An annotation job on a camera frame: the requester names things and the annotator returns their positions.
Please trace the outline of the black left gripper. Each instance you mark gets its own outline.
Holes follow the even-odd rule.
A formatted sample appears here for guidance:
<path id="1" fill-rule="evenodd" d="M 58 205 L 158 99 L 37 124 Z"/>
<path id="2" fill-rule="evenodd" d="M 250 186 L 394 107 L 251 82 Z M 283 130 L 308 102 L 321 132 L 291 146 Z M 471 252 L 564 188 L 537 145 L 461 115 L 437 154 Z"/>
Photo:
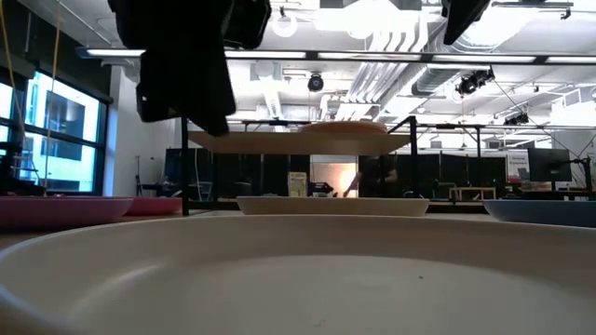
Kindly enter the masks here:
<path id="1" fill-rule="evenodd" d="M 270 0 L 109 0 L 122 44 L 149 49 L 184 47 L 255 49 L 272 14 Z M 184 65 L 159 50 L 141 54 L 137 113 L 144 123 L 182 117 Z M 196 100 L 185 115 L 213 137 L 229 133 L 226 117 L 237 110 L 223 50 L 206 58 Z"/>

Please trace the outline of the red plate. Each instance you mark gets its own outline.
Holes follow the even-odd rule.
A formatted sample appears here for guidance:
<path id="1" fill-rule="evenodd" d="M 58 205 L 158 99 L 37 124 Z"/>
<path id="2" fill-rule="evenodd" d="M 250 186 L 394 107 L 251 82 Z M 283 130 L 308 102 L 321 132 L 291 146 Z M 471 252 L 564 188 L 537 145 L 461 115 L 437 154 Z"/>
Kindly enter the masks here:
<path id="1" fill-rule="evenodd" d="M 183 201 L 178 197 L 135 197 L 126 216 L 166 216 L 182 210 Z"/>

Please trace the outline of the purple plate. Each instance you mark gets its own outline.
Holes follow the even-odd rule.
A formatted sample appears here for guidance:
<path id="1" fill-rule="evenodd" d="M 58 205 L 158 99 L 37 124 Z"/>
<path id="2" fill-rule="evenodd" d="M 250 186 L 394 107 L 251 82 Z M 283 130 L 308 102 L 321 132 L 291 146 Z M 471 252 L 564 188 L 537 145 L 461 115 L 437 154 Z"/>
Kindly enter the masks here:
<path id="1" fill-rule="evenodd" d="M 0 196 L 0 232 L 71 229 L 117 221 L 131 197 Z"/>

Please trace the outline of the beige plate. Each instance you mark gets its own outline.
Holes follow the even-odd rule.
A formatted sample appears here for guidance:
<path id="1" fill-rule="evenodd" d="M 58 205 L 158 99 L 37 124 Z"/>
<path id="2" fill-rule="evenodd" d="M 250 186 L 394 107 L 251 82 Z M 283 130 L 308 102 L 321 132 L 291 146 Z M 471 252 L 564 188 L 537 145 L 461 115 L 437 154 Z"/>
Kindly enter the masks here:
<path id="1" fill-rule="evenodd" d="M 240 196 L 237 204 L 245 215 L 360 215 L 423 217 L 429 200 L 424 198 L 340 198 Z"/>

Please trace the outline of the blue plate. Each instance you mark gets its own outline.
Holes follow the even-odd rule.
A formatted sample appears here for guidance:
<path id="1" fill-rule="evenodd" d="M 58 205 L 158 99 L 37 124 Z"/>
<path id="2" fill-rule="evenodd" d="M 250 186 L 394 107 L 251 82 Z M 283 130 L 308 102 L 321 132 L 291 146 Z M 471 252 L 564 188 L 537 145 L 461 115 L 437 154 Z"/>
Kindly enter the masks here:
<path id="1" fill-rule="evenodd" d="M 596 228 L 596 201 L 499 199 L 483 206 L 500 221 Z"/>

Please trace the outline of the grey plate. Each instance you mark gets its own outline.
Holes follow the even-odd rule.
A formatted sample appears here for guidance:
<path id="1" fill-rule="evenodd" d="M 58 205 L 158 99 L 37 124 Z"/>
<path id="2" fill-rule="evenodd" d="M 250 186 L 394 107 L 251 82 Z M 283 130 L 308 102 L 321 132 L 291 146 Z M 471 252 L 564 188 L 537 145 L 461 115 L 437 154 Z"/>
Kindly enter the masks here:
<path id="1" fill-rule="evenodd" d="M 0 251 L 0 335 L 596 335 L 596 230 L 136 221 Z"/>

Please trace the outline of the wooden shelf with black legs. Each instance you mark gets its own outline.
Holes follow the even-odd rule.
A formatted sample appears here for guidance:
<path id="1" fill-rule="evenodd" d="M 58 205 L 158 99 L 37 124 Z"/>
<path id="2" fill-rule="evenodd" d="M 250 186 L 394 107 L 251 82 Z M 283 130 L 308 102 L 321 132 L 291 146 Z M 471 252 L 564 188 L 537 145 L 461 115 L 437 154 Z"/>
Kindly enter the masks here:
<path id="1" fill-rule="evenodd" d="M 303 132 L 231 132 L 213 137 L 191 131 L 194 143 L 214 154 L 385 155 L 411 142 L 406 135 Z"/>

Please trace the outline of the black floor stand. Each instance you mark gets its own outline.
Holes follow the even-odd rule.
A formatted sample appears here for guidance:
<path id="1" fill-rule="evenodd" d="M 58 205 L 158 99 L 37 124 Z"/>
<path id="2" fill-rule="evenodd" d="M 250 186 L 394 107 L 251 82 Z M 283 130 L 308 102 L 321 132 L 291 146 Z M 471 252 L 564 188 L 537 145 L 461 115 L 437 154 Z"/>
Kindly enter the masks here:
<path id="1" fill-rule="evenodd" d="M 150 192 L 151 195 L 157 195 L 162 189 L 162 167 L 162 162 L 151 156 L 149 158 L 149 181 L 143 181 L 142 158 L 139 155 L 135 156 L 135 190 L 137 197 L 144 197 L 144 191 Z"/>

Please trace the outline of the white globe ceiling lamp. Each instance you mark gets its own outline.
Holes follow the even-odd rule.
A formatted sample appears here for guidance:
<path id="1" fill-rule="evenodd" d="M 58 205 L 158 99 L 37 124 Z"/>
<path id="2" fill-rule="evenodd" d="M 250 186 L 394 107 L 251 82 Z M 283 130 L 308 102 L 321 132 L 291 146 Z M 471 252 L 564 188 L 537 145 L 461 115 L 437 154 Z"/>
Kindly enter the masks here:
<path id="1" fill-rule="evenodd" d="M 298 20 L 288 9 L 280 7 L 273 20 L 272 29 L 279 37 L 292 37 L 298 30 Z"/>

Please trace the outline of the large window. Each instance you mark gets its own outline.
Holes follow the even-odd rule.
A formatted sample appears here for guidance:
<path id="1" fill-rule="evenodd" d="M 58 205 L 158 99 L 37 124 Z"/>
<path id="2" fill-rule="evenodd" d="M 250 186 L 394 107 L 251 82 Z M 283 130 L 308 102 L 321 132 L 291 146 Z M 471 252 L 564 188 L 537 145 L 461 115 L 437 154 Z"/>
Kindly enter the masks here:
<path id="1" fill-rule="evenodd" d="M 0 142 L 20 146 L 10 172 L 50 193 L 102 192 L 107 105 L 45 73 L 0 76 Z"/>

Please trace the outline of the pale yellow sign board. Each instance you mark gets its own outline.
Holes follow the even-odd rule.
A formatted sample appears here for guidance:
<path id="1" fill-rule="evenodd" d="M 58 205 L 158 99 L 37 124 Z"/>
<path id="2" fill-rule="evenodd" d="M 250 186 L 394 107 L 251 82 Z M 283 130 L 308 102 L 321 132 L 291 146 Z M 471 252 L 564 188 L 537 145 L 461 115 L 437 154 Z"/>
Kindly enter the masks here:
<path id="1" fill-rule="evenodd" d="M 308 196 L 308 176 L 305 172 L 291 171 L 288 175 L 288 189 L 290 197 Z"/>

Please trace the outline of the white poster sign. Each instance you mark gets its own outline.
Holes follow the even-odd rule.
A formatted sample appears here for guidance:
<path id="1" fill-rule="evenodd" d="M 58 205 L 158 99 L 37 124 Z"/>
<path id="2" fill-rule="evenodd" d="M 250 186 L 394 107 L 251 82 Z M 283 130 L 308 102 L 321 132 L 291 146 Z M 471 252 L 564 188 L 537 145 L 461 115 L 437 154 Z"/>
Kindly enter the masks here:
<path id="1" fill-rule="evenodd" d="M 507 161 L 507 181 L 509 183 L 526 182 L 530 180 L 530 167 L 528 153 L 508 152 Z"/>

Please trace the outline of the black computer monitor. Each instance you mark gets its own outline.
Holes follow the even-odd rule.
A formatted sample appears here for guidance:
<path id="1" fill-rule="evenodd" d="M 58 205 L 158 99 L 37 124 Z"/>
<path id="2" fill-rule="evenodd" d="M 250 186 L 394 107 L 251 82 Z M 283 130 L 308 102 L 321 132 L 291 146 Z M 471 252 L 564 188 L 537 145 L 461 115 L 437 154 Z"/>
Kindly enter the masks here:
<path id="1" fill-rule="evenodd" d="M 530 181 L 571 181 L 569 151 L 565 149 L 528 149 Z"/>

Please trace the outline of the low wooden bench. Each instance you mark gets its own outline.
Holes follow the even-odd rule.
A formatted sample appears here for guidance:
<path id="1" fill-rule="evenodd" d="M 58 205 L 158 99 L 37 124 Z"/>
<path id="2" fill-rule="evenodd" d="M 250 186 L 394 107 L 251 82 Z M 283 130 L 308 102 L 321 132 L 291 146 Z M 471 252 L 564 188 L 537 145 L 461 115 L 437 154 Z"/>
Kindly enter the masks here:
<path id="1" fill-rule="evenodd" d="M 496 199 L 495 187 L 452 187 L 449 189 L 449 199 L 454 202 L 464 201 L 464 193 L 472 193 L 471 201 Z"/>

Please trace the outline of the black table frame rails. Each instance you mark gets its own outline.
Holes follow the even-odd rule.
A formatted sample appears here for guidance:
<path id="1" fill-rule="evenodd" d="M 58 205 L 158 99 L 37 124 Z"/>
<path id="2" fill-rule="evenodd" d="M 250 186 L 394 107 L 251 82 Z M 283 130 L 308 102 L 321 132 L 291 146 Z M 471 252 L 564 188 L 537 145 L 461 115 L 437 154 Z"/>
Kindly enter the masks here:
<path id="1" fill-rule="evenodd" d="M 239 210 L 236 201 L 232 202 L 200 202 L 195 200 L 189 201 L 190 209 L 205 209 L 205 210 Z M 487 214 L 481 202 L 430 202 L 427 208 L 427 213 L 433 214 Z"/>

